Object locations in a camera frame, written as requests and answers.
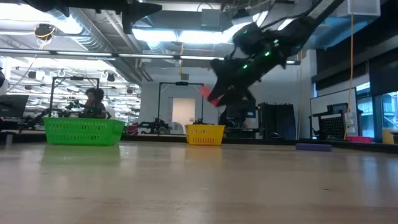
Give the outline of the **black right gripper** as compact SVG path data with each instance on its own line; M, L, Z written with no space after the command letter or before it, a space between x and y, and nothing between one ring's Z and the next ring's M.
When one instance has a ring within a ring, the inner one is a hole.
M252 100L254 97L249 87L260 82L262 76L280 65L287 66L287 59L279 53L264 51L252 60L229 58L227 60L214 59L210 62L217 81L207 96L211 103L226 106L238 103L243 98Z

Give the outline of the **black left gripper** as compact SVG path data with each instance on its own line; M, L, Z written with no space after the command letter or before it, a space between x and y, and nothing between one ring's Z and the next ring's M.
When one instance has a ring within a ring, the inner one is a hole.
M162 5L126 0L122 11L122 26L125 34L132 33L132 24L162 10Z

